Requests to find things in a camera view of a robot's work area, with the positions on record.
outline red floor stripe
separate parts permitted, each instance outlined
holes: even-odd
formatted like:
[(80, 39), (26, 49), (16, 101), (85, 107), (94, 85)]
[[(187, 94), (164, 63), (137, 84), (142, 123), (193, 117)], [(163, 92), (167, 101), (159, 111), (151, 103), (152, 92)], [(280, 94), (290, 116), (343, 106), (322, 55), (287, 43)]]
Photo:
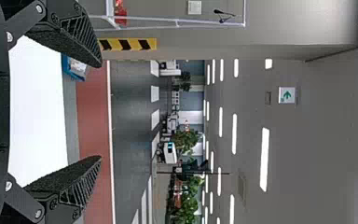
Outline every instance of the red floor stripe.
[(103, 157), (100, 177), (85, 214), (85, 224), (111, 224), (112, 188), (109, 153), (106, 63), (91, 69), (86, 82), (76, 84), (80, 157)]

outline yellow and black warning stripe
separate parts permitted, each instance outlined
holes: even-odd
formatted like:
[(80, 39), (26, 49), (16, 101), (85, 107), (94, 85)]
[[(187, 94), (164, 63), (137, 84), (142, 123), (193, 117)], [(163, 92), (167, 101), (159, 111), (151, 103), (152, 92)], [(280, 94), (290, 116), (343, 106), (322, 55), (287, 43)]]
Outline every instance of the yellow and black warning stripe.
[(156, 38), (99, 38), (102, 51), (137, 51), (157, 49)]

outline ceiling light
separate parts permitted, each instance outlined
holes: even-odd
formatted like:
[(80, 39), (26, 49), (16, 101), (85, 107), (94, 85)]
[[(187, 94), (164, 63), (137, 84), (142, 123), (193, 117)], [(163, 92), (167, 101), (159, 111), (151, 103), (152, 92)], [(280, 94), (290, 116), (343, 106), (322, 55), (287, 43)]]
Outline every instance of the ceiling light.
[(237, 154), (237, 114), (232, 115), (232, 142), (231, 142), (231, 152), (232, 154)]
[(209, 206), (210, 206), (210, 212), (213, 214), (213, 192), (209, 194)]
[(206, 84), (209, 86), (211, 84), (211, 66), (208, 64), (207, 66), (207, 77)]
[(223, 108), (219, 108), (219, 137), (223, 136)]
[(209, 180), (209, 176), (205, 176), (205, 192), (208, 193), (209, 191), (209, 183), (208, 183), (208, 180)]
[(222, 194), (222, 168), (217, 168), (217, 196)]
[(203, 116), (206, 116), (206, 101), (203, 102)]
[(263, 128), (261, 138), (260, 188), (267, 191), (269, 175), (269, 129)]
[(208, 224), (208, 207), (205, 207), (205, 224)]
[(202, 206), (205, 206), (205, 190), (202, 191)]
[(206, 120), (209, 121), (209, 101), (206, 103)]
[(265, 64), (266, 64), (266, 70), (271, 69), (272, 66), (273, 66), (273, 61), (272, 61), (272, 59), (266, 59)]
[(240, 72), (240, 70), (239, 70), (239, 60), (235, 59), (234, 60), (234, 77), (238, 77), (239, 72)]
[(235, 198), (231, 194), (229, 197), (229, 224), (234, 224)]
[(220, 59), (220, 81), (225, 78), (225, 60)]
[(211, 152), (211, 172), (213, 173), (213, 167), (214, 167), (214, 153)]
[(216, 75), (216, 61), (215, 61), (215, 59), (213, 59), (212, 60), (212, 84), (214, 84), (215, 75)]

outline bolt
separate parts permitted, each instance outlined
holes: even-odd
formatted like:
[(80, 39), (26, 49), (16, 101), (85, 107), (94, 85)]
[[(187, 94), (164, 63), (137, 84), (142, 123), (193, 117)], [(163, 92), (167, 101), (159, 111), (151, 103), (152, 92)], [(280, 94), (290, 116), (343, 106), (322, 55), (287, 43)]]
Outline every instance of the bolt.
[(7, 32), (7, 42), (13, 42), (13, 35), (10, 32)]
[(79, 211), (78, 211), (78, 209), (76, 209), (75, 210), (75, 212), (72, 214), (72, 219), (73, 220), (76, 220), (76, 219), (78, 219), (79, 218)]
[(39, 219), (40, 217), (42, 217), (42, 210), (39, 209), (34, 214), (34, 218)]
[(75, 11), (80, 11), (80, 5), (78, 3), (74, 3), (74, 9)]
[(58, 206), (58, 201), (57, 201), (57, 199), (53, 199), (53, 201), (51, 201), (51, 203), (50, 203), (50, 209), (51, 209), (51, 210), (54, 210), (54, 209), (57, 208), (57, 206)]
[(51, 14), (51, 19), (53, 20), (54, 23), (60, 22), (60, 20), (58, 19), (58, 16), (55, 13)]
[(6, 192), (10, 191), (12, 186), (13, 184), (10, 181), (7, 181)]
[(43, 8), (40, 5), (36, 5), (36, 11), (39, 13), (43, 12)]

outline metal frame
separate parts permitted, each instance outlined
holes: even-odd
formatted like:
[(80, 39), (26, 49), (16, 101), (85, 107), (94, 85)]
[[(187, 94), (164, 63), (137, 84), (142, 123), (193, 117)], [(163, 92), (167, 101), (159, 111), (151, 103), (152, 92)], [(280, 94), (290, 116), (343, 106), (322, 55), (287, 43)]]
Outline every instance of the metal frame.
[[(110, 32), (122, 30), (150, 30), (150, 29), (178, 29), (178, 28), (228, 28), (238, 27), (244, 28), (246, 26), (246, 0), (243, 0), (243, 23), (238, 22), (225, 22), (219, 21), (198, 21), (198, 20), (185, 20), (185, 19), (170, 19), (170, 18), (154, 18), (154, 17), (134, 17), (134, 16), (115, 16), (115, 0), (105, 0), (106, 12), (105, 15), (89, 15), (92, 19), (100, 19), (107, 21), (113, 28), (95, 29), (97, 32)], [(170, 21), (174, 25), (167, 26), (145, 26), (145, 27), (120, 27), (115, 22), (115, 19), (133, 20), (133, 21)]]

